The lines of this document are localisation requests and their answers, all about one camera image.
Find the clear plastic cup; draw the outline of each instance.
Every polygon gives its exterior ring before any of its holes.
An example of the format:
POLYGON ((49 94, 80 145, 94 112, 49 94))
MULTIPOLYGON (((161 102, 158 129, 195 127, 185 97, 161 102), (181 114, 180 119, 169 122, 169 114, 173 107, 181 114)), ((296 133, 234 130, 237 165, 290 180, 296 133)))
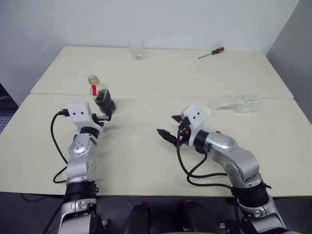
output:
POLYGON ((128 41, 130 54, 134 60, 144 59, 144 41, 142 39, 131 39, 128 41))

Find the red label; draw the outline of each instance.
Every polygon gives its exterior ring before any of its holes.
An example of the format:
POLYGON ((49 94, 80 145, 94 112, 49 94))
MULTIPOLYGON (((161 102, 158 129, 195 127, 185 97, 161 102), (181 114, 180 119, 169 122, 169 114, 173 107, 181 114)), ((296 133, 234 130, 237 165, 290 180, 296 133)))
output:
POLYGON ((97 95, 97 87, 95 85, 92 85, 92 95, 93 96, 97 95))

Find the screwdriver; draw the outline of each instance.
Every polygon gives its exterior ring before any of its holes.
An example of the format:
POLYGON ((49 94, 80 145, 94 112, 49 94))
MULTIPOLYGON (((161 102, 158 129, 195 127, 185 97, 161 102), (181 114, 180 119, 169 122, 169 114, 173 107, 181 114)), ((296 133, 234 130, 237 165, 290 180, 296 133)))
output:
POLYGON ((215 55, 215 54, 220 54, 224 51, 224 47, 219 47, 217 48, 216 50, 212 50, 211 53, 207 54, 207 55, 203 55, 203 56, 200 56, 198 59, 201 59, 203 57, 206 57, 208 55, 215 55))

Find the gray wall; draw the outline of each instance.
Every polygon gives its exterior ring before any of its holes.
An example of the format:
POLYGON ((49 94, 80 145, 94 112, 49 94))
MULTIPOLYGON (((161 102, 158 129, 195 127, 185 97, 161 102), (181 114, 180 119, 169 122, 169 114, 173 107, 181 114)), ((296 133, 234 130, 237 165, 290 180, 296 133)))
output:
POLYGON ((268 52, 298 0, 0 0, 0 82, 17 104, 65 45, 268 52))
POLYGON ((312 123, 312 0, 300 0, 267 58, 312 123))

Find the cable connector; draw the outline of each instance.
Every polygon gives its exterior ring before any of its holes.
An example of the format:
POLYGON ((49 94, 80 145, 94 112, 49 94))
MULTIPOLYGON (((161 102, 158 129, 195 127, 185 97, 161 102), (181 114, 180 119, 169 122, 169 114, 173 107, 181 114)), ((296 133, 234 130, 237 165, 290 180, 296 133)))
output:
POLYGON ((62 109, 61 111, 58 112, 58 115, 69 117, 68 109, 62 109))

